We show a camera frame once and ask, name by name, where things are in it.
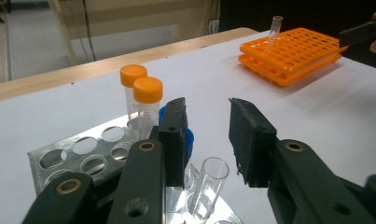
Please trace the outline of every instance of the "orange cap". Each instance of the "orange cap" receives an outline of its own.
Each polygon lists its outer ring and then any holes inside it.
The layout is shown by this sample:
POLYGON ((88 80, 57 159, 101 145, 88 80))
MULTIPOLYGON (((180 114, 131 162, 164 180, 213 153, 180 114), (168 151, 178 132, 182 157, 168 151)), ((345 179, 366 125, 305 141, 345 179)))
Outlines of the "orange cap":
POLYGON ((147 70, 139 64, 129 64, 120 68, 121 85, 132 88, 132 84, 139 77, 147 77, 147 70))
POLYGON ((140 77, 133 84, 134 99, 142 104, 155 104, 162 98, 162 83, 155 77, 140 77))

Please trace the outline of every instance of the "orange test tube rack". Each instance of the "orange test tube rack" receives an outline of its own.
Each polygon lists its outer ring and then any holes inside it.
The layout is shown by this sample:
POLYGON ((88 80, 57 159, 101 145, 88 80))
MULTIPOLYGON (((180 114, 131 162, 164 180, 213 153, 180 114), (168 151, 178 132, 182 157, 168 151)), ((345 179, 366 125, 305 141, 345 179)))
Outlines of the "orange test tube rack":
POLYGON ((279 87, 289 86, 314 70, 336 62, 341 52, 339 39, 305 28, 282 32, 267 49, 268 37, 243 43, 238 60, 256 74, 279 87))

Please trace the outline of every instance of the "white table surface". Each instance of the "white table surface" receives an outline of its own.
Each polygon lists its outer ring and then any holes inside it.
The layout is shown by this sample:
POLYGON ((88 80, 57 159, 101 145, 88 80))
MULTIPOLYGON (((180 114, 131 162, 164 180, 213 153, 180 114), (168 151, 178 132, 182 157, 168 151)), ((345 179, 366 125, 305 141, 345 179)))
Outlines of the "white table surface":
MULTIPOLYGON (((341 58, 288 88, 237 61, 240 44, 267 33, 145 63, 164 85, 161 105, 187 101, 192 163, 217 156, 230 166, 221 197, 244 223, 275 223, 266 189, 237 175, 228 138, 229 98, 255 104, 280 139, 311 146, 335 175, 364 185, 376 174, 376 68, 341 58)), ((118 71, 0 102, 0 223, 20 223, 35 200, 27 152, 126 114, 118 71)))

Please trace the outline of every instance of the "centrifuge tube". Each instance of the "centrifuge tube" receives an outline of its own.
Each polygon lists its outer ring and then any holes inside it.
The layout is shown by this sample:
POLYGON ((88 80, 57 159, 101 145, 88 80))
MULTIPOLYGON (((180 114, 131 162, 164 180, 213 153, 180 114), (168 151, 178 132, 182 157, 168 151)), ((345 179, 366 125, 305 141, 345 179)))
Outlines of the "centrifuge tube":
POLYGON ((126 92, 127 114, 129 115, 129 126, 132 120, 138 117, 138 104, 133 97, 132 84, 139 77, 147 77, 147 70, 139 64, 129 64, 120 69, 120 82, 126 92))
POLYGON ((280 33, 281 30, 281 24, 283 23, 283 17, 280 16, 274 16, 272 18, 272 28, 270 28, 270 33, 269 33, 269 40, 267 41, 267 48, 266 50, 269 50, 272 48, 272 45, 277 41, 278 34, 280 33))
POLYGON ((162 83, 155 77, 140 77, 133 83, 133 96, 138 103, 139 139, 147 139, 155 125, 159 125, 162 83))

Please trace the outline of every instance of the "empty test tube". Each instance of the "empty test tube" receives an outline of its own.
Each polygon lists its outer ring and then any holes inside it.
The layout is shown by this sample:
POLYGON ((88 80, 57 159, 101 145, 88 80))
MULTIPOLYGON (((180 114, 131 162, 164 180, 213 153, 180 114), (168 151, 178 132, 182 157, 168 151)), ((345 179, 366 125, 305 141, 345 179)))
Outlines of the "empty test tube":
POLYGON ((214 212, 217 197, 229 175, 229 166, 220 158, 211 157, 202 163, 199 183, 188 199, 188 211, 199 220, 214 212))
POLYGON ((147 70, 139 64, 129 64, 120 69, 120 82, 126 92, 127 114, 129 115, 129 126, 132 120, 138 117, 138 104, 133 97, 132 85, 137 78, 147 77, 147 70))
POLYGON ((280 33, 281 25, 283 23, 283 19, 284 18, 281 16, 274 16, 272 18, 272 28, 270 28, 269 40, 266 50, 271 49, 274 43, 277 41, 278 34, 280 33))
POLYGON ((139 139, 147 139, 155 125, 159 125, 162 83, 155 77, 140 77, 133 83, 133 96, 138 103, 139 139))

